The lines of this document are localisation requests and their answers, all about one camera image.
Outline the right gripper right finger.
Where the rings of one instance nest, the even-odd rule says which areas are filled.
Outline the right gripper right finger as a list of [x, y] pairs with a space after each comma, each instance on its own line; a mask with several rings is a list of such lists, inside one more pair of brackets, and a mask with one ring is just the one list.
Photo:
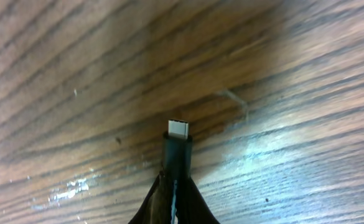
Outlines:
[[220, 224], [191, 177], [178, 184], [175, 207], [178, 224]]

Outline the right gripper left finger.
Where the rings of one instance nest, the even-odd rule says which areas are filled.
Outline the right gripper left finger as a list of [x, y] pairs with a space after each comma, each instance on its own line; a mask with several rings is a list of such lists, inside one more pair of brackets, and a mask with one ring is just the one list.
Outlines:
[[160, 172], [137, 213], [128, 224], [174, 223], [174, 181], [169, 174]]

